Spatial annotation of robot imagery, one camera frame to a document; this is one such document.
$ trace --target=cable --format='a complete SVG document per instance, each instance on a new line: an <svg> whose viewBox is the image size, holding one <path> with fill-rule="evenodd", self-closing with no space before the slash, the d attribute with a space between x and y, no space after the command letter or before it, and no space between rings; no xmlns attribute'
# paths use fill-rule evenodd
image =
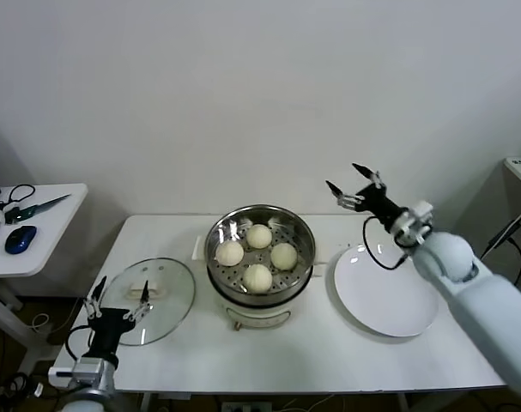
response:
<svg viewBox="0 0 521 412"><path fill-rule="evenodd" d="M68 324L68 322L71 320L71 317L73 316L73 313L75 312L75 309L77 308L77 303L79 303L79 300L81 300L81 298L77 298L75 303L73 304L73 307L71 308L71 312L70 314L68 315L68 317L64 320L64 322L62 324L60 324L56 329L54 330L51 330L50 332L48 333L45 333L43 331L41 331L39 328L41 328L42 326L45 326L46 324L48 324L50 322L50 316L48 315L48 313L39 313L37 315L35 315L31 321L31 324L29 324L27 327L28 328L31 328L33 329L34 332L40 334L40 335L50 335L51 333L54 333L54 332L58 332L59 330L61 330L66 324ZM37 319L38 318L45 318L45 320L43 320L42 322L38 323L37 324Z"/></svg>
<svg viewBox="0 0 521 412"><path fill-rule="evenodd" d="M506 226L506 228L500 234L499 238L482 254L482 257L480 257L480 260L483 260L495 247L500 245L500 242L503 239L505 239L506 236L509 235L510 229L512 227L514 227L514 225L516 225L516 223L518 223L519 221L521 221L521 213L519 214L519 216L516 219L514 219L511 223L509 223Z"/></svg>
<svg viewBox="0 0 521 412"><path fill-rule="evenodd" d="M321 403L325 402L325 401L328 401L329 399L331 399L332 397L334 397L335 395L329 395L327 397L324 397L323 399L321 399L320 401L318 402L315 402L315 404L313 404L310 408L308 409L304 409L304 408L285 408L286 406L288 405L291 405L294 403L294 401L296 401L296 399L293 399L292 401L288 402L284 407L283 409L279 409L279 410L275 410L274 412L291 412L293 410L298 410L299 412L312 412L312 410L320 405ZM344 409L346 408L346 401L344 400L344 398L342 398L342 412L344 411Z"/></svg>
<svg viewBox="0 0 521 412"><path fill-rule="evenodd" d="M293 403L295 403L296 401L298 401L298 398L296 397L295 399L292 399L290 401L288 401L287 403L285 403L282 407L282 409L285 409L285 408L288 408L289 406L291 406Z"/></svg>
<svg viewBox="0 0 521 412"><path fill-rule="evenodd" d="M476 401L483 407L483 409L486 412L493 412L493 408L483 399L481 396L479 396L475 392L468 392L468 394L475 398ZM517 410L521 410L521 405L518 405L516 403L499 403L495 409L494 412L504 412L504 408L516 408Z"/></svg>
<svg viewBox="0 0 521 412"><path fill-rule="evenodd" d="M77 357L75 356L73 351L70 349L70 337L74 332L77 332L78 330L88 329L88 328L90 328L90 326L88 326L87 324L82 324L80 326L76 326L75 328L70 330L67 337L65 338L65 342L64 342L65 350L68 352L68 355L71 356L71 358L74 361L77 361Z"/></svg>
<svg viewBox="0 0 521 412"><path fill-rule="evenodd" d="M315 402L315 404L313 404L310 408L308 408L308 412L312 412L313 408L315 408L316 406L320 405L321 403L323 403L325 401L328 401L332 397L334 397L334 395L329 395L329 396L324 397L323 399L321 399L319 402Z"/></svg>
<svg viewBox="0 0 521 412"><path fill-rule="evenodd" d="M521 247L519 247L519 245L516 243L516 241L513 238L508 238L507 240L508 240L508 243L510 243L512 246L514 246L516 248L516 250L518 251L518 254L519 254L519 258L521 259ZM518 275L516 276L516 280L514 281L514 286L518 285L520 278L521 278L521 264L519 265L519 272L518 272Z"/></svg>
<svg viewBox="0 0 521 412"><path fill-rule="evenodd" d="M403 256L401 256L399 258L399 260L397 261L396 264L394 264L393 266L386 266L385 264L382 264L373 254L373 252L371 251L371 248L369 247L369 244L367 243L367 223L369 221L371 221L372 219L376 219L376 216L370 216L370 217L367 217L365 219L365 221L363 222L363 230L362 230L362 236L363 236L363 243L365 244L365 249L367 250L367 253L369 254L369 256L371 257L371 259L374 261L374 263L376 263L378 266L380 266L382 269L386 269L386 270L396 270L399 266L401 266L406 260L407 260L407 255L403 254Z"/></svg>

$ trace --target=power strip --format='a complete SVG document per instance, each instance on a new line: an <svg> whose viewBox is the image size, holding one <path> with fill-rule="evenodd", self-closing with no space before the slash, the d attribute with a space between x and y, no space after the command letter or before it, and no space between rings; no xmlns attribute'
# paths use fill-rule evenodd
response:
<svg viewBox="0 0 521 412"><path fill-rule="evenodd" d="M224 402L221 412L271 412L270 402Z"/></svg>

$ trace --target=blue mouse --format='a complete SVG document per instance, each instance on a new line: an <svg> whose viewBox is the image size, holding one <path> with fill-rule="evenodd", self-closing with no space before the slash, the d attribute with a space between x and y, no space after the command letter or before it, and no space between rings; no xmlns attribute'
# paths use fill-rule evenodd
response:
<svg viewBox="0 0 521 412"><path fill-rule="evenodd" d="M35 226L18 227L6 238L4 250L11 255L17 255L26 251L36 233L37 228Z"/></svg>

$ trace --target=small white desk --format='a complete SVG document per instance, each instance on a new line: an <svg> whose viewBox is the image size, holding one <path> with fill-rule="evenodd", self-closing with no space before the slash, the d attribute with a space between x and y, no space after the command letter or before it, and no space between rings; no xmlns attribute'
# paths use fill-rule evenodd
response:
<svg viewBox="0 0 521 412"><path fill-rule="evenodd" d="M317 261L361 243L365 216L303 216L312 229ZM331 292L330 270L313 278L293 315L273 330L234 331L217 304L205 265L191 261L198 235L217 216L137 215L124 224L95 284L108 284L145 258L172 257L189 265L197 295L184 322L170 335L143 347L119 346L115 385L121 391L195 393L352 393L433 391L503 385L440 300L433 325L407 339L373 334L342 309ZM81 310L75 325L86 323ZM87 350L88 333L70 345ZM50 373L72 367L64 349Z"/></svg>
<svg viewBox="0 0 521 412"><path fill-rule="evenodd" d="M20 208L44 203L66 194L71 196L44 213L16 225L3 224L3 213L0 211L0 278L32 276L41 271L88 192L85 184L38 185L35 188L36 192L22 201ZM0 201L8 199L11 189L12 187L3 188ZM36 226L37 234L25 252L9 255L4 250L4 242L14 229L24 225ZM48 359L53 350L58 351L58 347L47 345L45 335L40 336L33 332L12 313L11 309L21 308L21 302L2 282L0 282L0 300L4 302L0 301L0 329L27 347L26 356L21 363L21 371L30 373L36 361Z"/></svg>

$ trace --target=table leg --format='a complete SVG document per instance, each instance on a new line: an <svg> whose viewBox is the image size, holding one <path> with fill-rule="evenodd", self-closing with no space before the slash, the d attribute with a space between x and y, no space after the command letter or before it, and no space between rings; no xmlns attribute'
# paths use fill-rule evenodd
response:
<svg viewBox="0 0 521 412"><path fill-rule="evenodd" d="M0 300L2 300L5 305L11 305L15 311L20 311L23 307L21 301L15 297L10 288L6 286L3 281L0 281Z"/></svg>
<svg viewBox="0 0 521 412"><path fill-rule="evenodd" d="M18 343L26 347L27 352L20 365L20 372L29 374L38 361L53 361L56 359L60 347L46 343L46 339L35 333L24 324L12 311L0 301L0 329Z"/></svg>

